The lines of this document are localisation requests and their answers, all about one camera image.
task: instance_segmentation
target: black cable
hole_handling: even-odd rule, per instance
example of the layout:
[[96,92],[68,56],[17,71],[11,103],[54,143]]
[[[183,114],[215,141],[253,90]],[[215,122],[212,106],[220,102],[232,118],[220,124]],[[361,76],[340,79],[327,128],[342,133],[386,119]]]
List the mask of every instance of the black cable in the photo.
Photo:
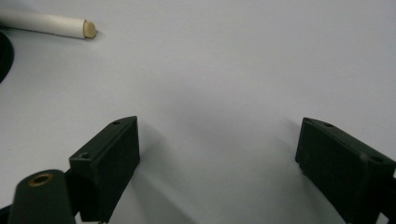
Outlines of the black cable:
[[6,77],[14,62],[14,48],[9,39],[0,32],[0,83]]

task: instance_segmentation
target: brass insert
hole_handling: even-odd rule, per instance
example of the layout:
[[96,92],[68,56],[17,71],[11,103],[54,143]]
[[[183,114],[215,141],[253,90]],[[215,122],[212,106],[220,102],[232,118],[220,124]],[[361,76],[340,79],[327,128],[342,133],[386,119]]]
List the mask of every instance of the brass insert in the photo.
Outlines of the brass insert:
[[53,174],[45,173],[41,175],[37,175],[29,180],[30,187],[38,187],[47,184],[53,178]]

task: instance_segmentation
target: white tube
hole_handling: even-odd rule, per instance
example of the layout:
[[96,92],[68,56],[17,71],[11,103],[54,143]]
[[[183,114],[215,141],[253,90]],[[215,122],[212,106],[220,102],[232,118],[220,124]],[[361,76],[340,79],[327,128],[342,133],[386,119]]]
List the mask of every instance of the white tube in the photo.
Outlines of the white tube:
[[96,36],[90,21],[7,8],[0,8],[0,26],[78,38]]

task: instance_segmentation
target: black plastic part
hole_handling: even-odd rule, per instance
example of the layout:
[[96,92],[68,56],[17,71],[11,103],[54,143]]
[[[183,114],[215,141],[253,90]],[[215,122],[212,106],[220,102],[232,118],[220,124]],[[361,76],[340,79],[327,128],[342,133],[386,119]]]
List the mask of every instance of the black plastic part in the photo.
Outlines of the black plastic part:
[[8,224],[9,210],[11,205],[0,209],[0,224]]
[[395,161],[329,123],[303,120],[296,161],[347,223],[374,224],[394,203],[384,189]]
[[8,224],[26,223],[76,223],[62,171],[42,171],[17,186]]
[[396,222],[396,179],[392,179],[385,187],[387,196],[382,205],[381,212],[393,222]]
[[0,32],[0,83],[6,77],[14,62],[14,48],[9,39]]
[[108,222],[140,162],[137,117],[113,121],[69,161],[74,211],[83,221]]

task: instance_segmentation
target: white table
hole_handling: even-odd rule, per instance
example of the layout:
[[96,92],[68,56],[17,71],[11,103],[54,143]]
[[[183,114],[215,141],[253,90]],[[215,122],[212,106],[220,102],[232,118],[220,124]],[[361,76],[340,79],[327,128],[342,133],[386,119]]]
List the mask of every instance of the white table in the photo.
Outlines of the white table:
[[396,160],[394,1],[2,1],[93,40],[2,30],[0,206],[110,121],[141,163],[110,223],[344,223],[294,155],[303,117]]

